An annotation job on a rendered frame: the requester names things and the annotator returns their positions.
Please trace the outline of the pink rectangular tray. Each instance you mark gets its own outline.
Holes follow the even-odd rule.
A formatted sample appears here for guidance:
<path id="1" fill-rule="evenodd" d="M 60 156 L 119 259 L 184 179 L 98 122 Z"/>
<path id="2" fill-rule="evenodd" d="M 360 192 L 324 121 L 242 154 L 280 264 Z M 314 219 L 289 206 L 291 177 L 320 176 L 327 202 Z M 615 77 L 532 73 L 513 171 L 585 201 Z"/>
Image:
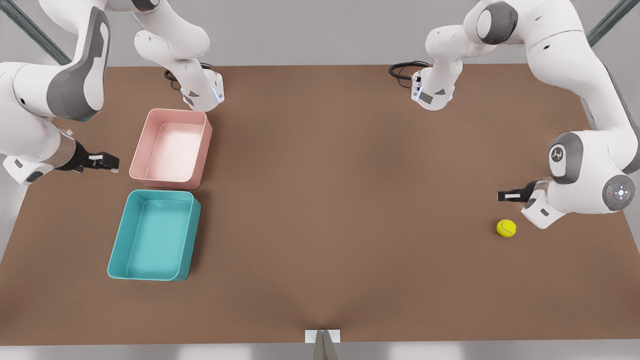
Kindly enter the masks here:
<path id="1" fill-rule="evenodd" d="M 205 112 L 152 109 L 132 158 L 130 177 L 151 188 L 198 189 L 212 132 Z"/>

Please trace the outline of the silver frame post with foot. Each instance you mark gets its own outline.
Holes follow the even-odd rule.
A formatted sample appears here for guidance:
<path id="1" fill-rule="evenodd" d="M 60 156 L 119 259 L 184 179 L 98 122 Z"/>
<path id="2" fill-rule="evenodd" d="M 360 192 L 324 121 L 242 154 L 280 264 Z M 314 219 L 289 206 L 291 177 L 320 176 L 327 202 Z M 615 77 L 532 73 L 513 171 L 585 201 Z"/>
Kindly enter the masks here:
<path id="1" fill-rule="evenodd" d="M 335 344 L 341 342 L 339 329 L 307 329 L 304 342 L 314 344 L 312 360 L 339 360 Z"/>

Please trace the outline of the teal rectangular tray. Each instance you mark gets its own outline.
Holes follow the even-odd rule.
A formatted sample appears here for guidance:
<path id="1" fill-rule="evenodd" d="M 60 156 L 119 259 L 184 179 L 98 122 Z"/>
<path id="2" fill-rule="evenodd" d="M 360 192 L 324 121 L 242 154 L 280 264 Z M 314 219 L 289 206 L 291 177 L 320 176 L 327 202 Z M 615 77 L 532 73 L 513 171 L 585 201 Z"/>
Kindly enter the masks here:
<path id="1" fill-rule="evenodd" d="M 184 281 L 190 273 L 201 210 L 201 203 L 189 191 L 132 191 L 114 240 L 108 276 Z"/>

